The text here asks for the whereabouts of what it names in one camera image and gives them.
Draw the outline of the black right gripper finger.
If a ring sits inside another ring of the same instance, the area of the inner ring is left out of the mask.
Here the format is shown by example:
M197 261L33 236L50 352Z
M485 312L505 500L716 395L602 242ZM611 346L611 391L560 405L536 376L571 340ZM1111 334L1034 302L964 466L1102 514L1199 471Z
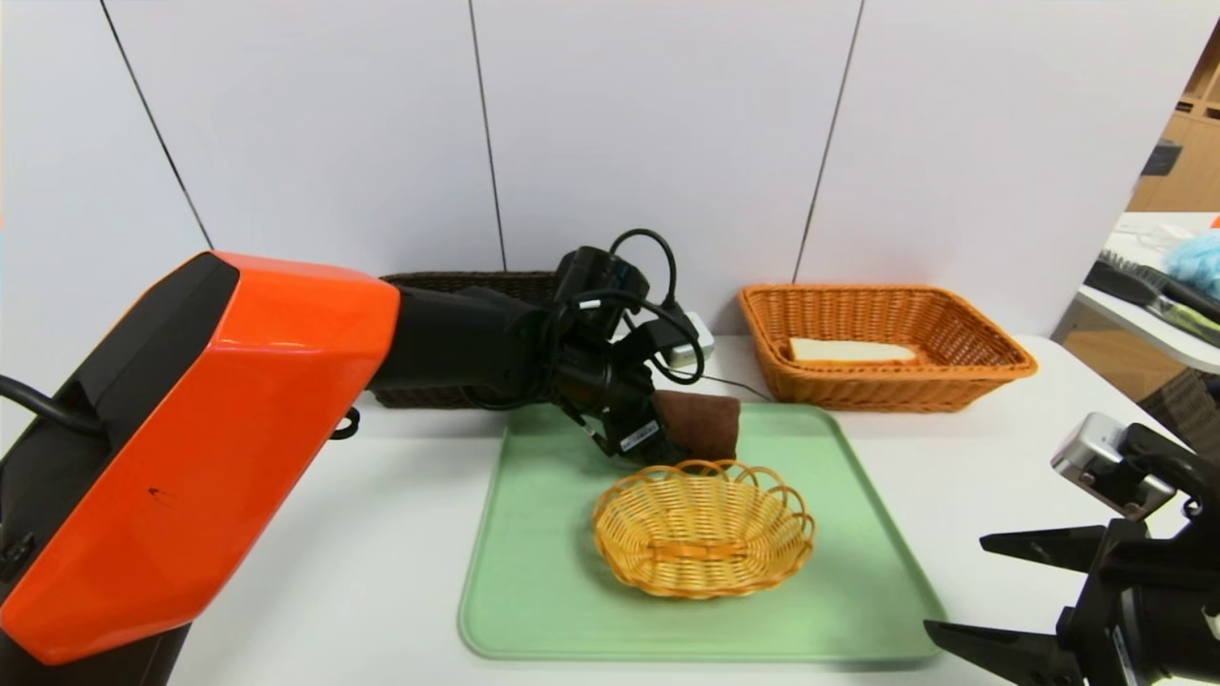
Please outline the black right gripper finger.
M1054 634L980 627L927 620L928 638L952 655L993 673L1015 685L1085 685L1085 673L1072 651L1065 647L1074 627L1076 609L1063 609Z
M1028 563L1065 569L1069 572L1089 572L1107 526L1061 527L1025 533L982 535L982 551L991 555L1015 557Z

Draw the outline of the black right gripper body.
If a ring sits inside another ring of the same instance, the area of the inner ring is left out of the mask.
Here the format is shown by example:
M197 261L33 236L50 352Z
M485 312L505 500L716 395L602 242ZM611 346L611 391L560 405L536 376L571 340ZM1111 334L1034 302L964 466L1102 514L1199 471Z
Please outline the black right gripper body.
M1114 518L1075 609L1068 647L1087 684L1216 684L1218 535L1153 538Z

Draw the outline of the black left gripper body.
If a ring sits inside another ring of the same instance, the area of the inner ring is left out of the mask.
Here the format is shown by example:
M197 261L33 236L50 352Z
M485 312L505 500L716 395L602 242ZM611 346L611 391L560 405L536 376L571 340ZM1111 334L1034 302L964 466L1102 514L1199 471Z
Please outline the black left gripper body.
M601 428L608 455L649 455L665 438L665 421L651 386L612 383L601 402Z

